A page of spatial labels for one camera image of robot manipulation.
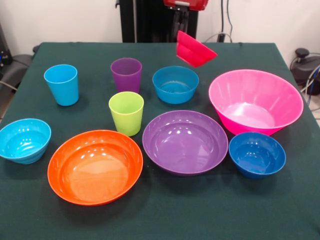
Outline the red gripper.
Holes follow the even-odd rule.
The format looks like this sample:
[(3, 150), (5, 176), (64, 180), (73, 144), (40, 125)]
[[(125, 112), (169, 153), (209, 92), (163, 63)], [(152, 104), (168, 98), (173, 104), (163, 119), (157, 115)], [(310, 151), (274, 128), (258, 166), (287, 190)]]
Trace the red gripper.
[[(163, 4), (169, 8), (187, 8), (191, 11), (203, 11), (208, 0), (163, 0)], [(188, 10), (176, 10), (173, 16), (173, 32), (180, 31), (187, 33), (188, 31), (188, 20), (189, 11)]]

